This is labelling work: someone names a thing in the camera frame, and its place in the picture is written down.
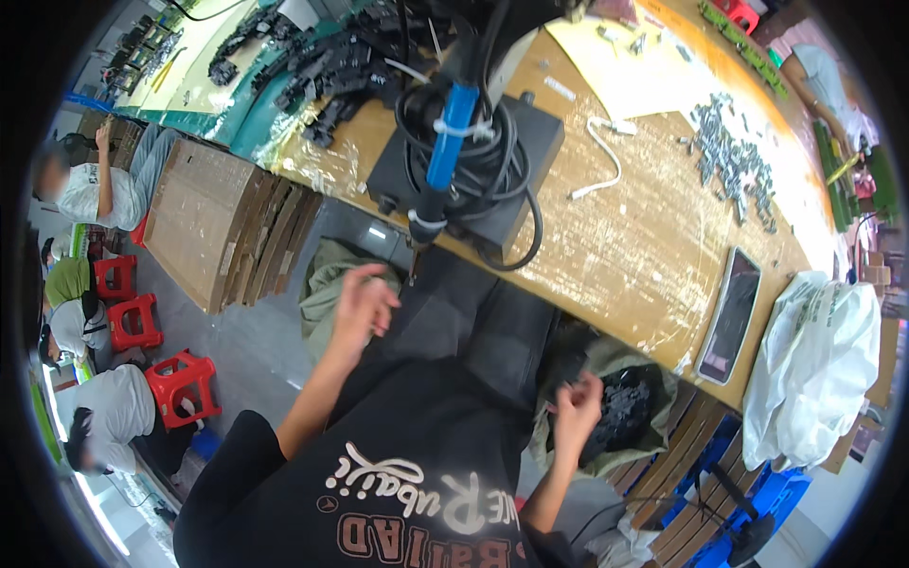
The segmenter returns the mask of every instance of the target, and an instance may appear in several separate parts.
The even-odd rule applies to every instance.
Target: sack
[[[780,294],[744,395],[745,467],[814,466],[849,432],[877,379],[881,307],[874,287],[797,274]]]
[[[655,364],[635,349],[613,337],[603,337],[596,340],[587,347],[586,352],[588,360],[585,368],[600,378],[623,369]],[[633,444],[633,447],[600,453],[584,469],[578,470],[574,476],[575,478],[602,477],[623,463],[633,462],[655,453],[665,452],[669,448],[666,421],[669,418],[669,410],[675,402],[678,377],[664,369],[659,369],[658,373],[662,380],[658,381],[655,386],[653,409],[649,424],[644,429],[643,435]],[[540,392],[551,392],[557,386],[553,382],[561,380],[564,379],[557,374],[546,376]],[[527,448],[543,471],[549,468],[554,455],[554,451],[547,451],[546,449],[546,441],[550,434],[549,413],[546,411],[547,402],[545,398],[542,398],[537,404],[538,410],[534,423],[534,435]]]

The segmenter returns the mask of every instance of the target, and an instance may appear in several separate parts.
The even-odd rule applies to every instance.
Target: table surface
[[[701,187],[695,167],[698,156],[688,156],[675,140],[693,133],[678,113],[636,118],[636,136],[607,137],[623,164],[622,182],[568,201],[572,190],[614,175],[614,167],[585,131],[589,115],[608,114],[558,43],[542,32],[506,92],[518,96],[533,91],[537,108],[563,119],[565,140],[538,197],[544,215],[540,251],[525,268],[500,276],[637,347],[741,410],[757,348],[774,300],[789,283],[788,274],[812,268],[832,272],[837,236],[816,159],[811,118],[791,88],[784,101],[763,84],[734,47],[703,20],[695,0],[642,0],[639,4],[705,62],[736,101],[746,100],[764,111],[789,158],[783,171],[774,163],[778,233],[765,233],[754,213],[749,223],[739,226],[732,204],[720,203],[714,196],[720,187],[717,179]],[[224,35],[223,29],[217,35]],[[194,66],[205,63],[207,68],[210,57],[201,59]],[[549,62],[545,70],[538,64],[542,59]],[[575,100],[544,86],[547,75],[574,91]],[[193,88],[188,83],[182,81],[176,89]],[[302,122],[258,156],[261,165],[378,215],[375,204],[357,187],[368,178],[395,129],[392,113],[371,101],[354,120],[338,127],[328,150],[300,136]],[[794,231],[784,216],[811,230]],[[406,227],[401,216],[390,221]],[[533,222],[528,218],[509,259],[522,256],[532,237]],[[445,235],[437,243],[482,265],[463,243]],[[719,386],[694,381],[691,371],[733,245],[742,246],[755,259],[763,277],[732,379]]]

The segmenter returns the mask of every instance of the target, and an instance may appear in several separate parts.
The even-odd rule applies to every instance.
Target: workbench
[[[210,0],[202,6],[211,11],[216,3]],[[679,136],[693,134],[679,113],[635,118],[636,136],[609,140],[623,164],[621,183],[569,201],[567,195],[574,189],[614,175],[613,165],[585,130],[588,116],[608,114],[558,43],[543,31],[517,67],[506,93],[517,97],[533,91],[537,108],[563,119],[565,140],[538,195],[544,218],[539,253],[528,266],[499,275],[693,380],[694,360],[714,312],[727,253],[733,245],[742,246],[762,267],[763,277],[738,364],[725,386],[693,380],[741,411],[774,300],[788,285],[789,274],[812,269],[833,273],[834,250],[840,239],[816,158],[811,117],[790,85],[786,84],[791,95],[781,100],[761,82],[734,47],[703,20],[696,0],[642,0],[640,5],[684,41],[736,101],[759,106],[769,117],[778,146],[787,156],[784,164],[773,163],[777,233],[766,233],[756,217],[739,226],[733,206],[715,197],[717,179],[701,186],[695,167],[698,156],[688,155],[677,143]],[[236,56],[247,65],[245,69],[241,65],[244,76],[221,90],[212,85],[199,70],[207,71],[214,49],[233,30],[225,27],[228,20],[235,26],[242,19],[236,13],[226,16],[208,44],[198,49],[191,65],[198,69],[184,72],[180,85],[172,88],[170,107],[182,93],[196,90],[200,93],[197,99],[207,98],[209,103],[218,93],[230,92],[236,100],[242,96],[237,85],[248,83],[254,70],[261,68],[256,66],[263,56],[270,56],[267,47],[258,54],[244,48]],[[545,69],[539,65],[542,60],[548,62]],[[573,91],[574,101],[545,86],[548,75]],[[167,77],[165,86],[171,80]],[[279,87],[269,85],[270,89]],[[369,102],[351,122],[337,128],[335,142],[325,150],[300,135],[317,107],[294,116],[280,115],[268,104],[268,95],[261,94],[259,101],[249,105],[242,125],[220,138],[217,129],[211,132],[210,124],[194,126],[212,120],[223,124],[224,117],[218,114],[200,111],[201,119],[178,116],[180,120],[173,121],[168,116],[174,110],[167,110],[156,122],[221,142],[266,169],[381,216],[362,190],[395,129],[392,112],[379,101]],[[137,89],[132,98],[138,96]],[[145,110],[147,100],[138,105],[135,115],[140,118],[154,118]],[[401,216],[387,220],[406,228]],[[533,222],[528,217],[508,260],[522,256],[532,237]],[[440,236],[437,244],[482,265],[471,247],[447,235]]]

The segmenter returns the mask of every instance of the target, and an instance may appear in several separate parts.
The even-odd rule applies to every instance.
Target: stool
[[[760,16],[745,0],[714,0],[714,4],[723,10],[730,20],[738,24],[746,35],[751,35],[757,27]]]
[[[186,367],[178,368],[180,363],[185,364]],[[170,369],[171,373],[162,374],[166,369]],[[212,363],[212,360],[208,357],[201,359],[193,357],[189,354],[189,349],[184,349],[170,359],[145,371],[145,379],[152,389],[152,394],[155,395],[155,402],[166,428],[179,428],[199,418],[221,413],[221,407],[215,406],[212,401],[212,392],[208,388],[208,381],[213,374],[215,374],[215,364]],[[181,418],[176,415],[174,409],[186,396],[187,387],[191,384],[195,384],[198,388],[202,410],[192,416]]]
[[[145,248],[145,224],[148,223],[148,213],[142,218],[142,222],[135,229],[129,232],[129,238],[133,244]]]
[[[107,260],[96,260],[92,263],[95,268],[95,284],[98,297],[102,300],[132,300],[135,298],[133,289],[133,266],[136,264],[135,254],[124,254]],[[107,283],[107,271],[114,269],[114,283]]]
[[[160,345],[165,335],[155,330],[152,318],[152,304],[157,301],[154,294],[141,296],[114,304],[107,308],[107,317],[111,324],[111,346],[120,353],[130,347],[155,347]],[[123,327],[123,316],[129,316],[129,331]]]

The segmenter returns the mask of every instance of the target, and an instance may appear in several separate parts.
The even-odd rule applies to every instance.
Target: floor
[[[306,266],[323,236],[355,244],[402,272],[410,264],[411,253],[400,233],[333,199],[326,199],[319,211],[288,291],[269,296],[253,308],[231,305],[221,314],[205,314],[148,251],[131,244],[124,250],[139,257],[138,293],[157,296],[157,319],[165,341],[147,353],[151,359],[161,361],[188,348],[190,353],[210,357],[215,363],[217,371],[211,385],[223,411],[206,423],[222,437],[243,410],[254,410],[273,427],[279,425],[309,377],[313,366],[301,336],[297,298]],[[529,497],[541,477],[542,472],[524,452],[517,495]],[[556,528],[571,539],[595,513],[619,502],[606,481],[579,480],[569,490]],[[616,506],[601,514],[584,534],[596,535],[614,527],[623,512],[624,507]],[[575,546],[578,552],[581,546]]]

